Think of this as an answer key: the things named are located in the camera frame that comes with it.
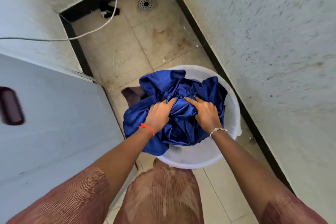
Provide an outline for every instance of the red string bracelet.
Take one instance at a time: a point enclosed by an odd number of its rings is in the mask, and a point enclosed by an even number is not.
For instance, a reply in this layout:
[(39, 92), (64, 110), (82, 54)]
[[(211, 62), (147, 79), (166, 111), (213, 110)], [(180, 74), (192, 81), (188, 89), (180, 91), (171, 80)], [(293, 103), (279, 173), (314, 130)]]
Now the red string bracelet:
[(139, 128), (150, 128), (153, 131), (153, 136), (155, 136), (154, 129), (152, 129), (149, 126), (146, 126), (145, 124), (141, 123), (141, 126)]

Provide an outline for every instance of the white plastic bucket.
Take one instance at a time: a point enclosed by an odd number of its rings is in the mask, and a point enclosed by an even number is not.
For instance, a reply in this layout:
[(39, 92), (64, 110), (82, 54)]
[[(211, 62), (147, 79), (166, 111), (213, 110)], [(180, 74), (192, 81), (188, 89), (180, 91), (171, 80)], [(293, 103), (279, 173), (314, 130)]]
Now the white plastic bucket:
[[(220, 84), (227, 90), (227, 95), (224, 101), (224, 128), (227, 129), (229, 135), (236, 140), (237, 136), (240, 136), (242, 133), (240, 127), (240, 109), (236, 95), (229, 84), (216, 72), (205, 67), (181, 65), (170, 69), (185, 70), (187, 72), (185, 75), (187, 79), (194, 79), (199, 82), (212, 76), (218, 77)], [(183, 169), (206, 167), (215, 163), (222, 157), (221, 152), (210, 137), (194, 146), (170, 145), (169, 149), (163, 155), (157, 156), (162, 162)]]

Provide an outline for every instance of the hand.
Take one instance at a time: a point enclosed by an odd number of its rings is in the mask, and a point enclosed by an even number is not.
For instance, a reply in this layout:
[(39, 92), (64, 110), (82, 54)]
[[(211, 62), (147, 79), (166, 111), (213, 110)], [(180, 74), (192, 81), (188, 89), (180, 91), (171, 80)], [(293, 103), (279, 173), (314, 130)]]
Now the hand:
[(173, 98), (167, 103), (167, 100), (162, 102), (157, 102), (155, 105), (150, 107), (149, 113), (147, 115), (145, 125), (154, 129), (154, 133), (159, 132), (169, 121), (169, 113), (173, 107), (176, 98)]
[(214, 128), (222, 128), (217, 108), (212, 103), (205, 102), (199, 97), (195, 98), (197, 101), (188, 97), (184, 99), (196, 107), (198, 114), (195, 118), (203, 130), (210, 134)]

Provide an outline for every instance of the person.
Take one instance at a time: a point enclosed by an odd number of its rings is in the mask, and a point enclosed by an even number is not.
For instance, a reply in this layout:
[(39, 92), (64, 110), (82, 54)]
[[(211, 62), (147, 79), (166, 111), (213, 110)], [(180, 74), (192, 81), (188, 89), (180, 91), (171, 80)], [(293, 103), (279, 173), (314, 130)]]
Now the person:
[[(176, 99), (153, 105), (145, 125), (89, 167), (52, 189), (7, 223), (104, 222), (109, 206), (142, 149), (169, 120)], [(257, 220), (262, 224), (326, 221), (292, 194), (222, 128), (216, 107), (198, 97), (196, 120), (223, 154)], [(129, 186), (114, 223), (204, 223), (199, 188), (191, 170), (159, 163)]]

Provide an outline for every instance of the door handle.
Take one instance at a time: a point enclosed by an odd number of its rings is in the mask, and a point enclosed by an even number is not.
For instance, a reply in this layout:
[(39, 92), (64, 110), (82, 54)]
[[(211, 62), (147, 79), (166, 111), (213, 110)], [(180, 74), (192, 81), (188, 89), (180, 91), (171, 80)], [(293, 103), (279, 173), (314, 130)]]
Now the door handle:
[(18, 96), (11, 88), (0, 86), (0, 113), (7, 125), (22, 125), (26, 121)]

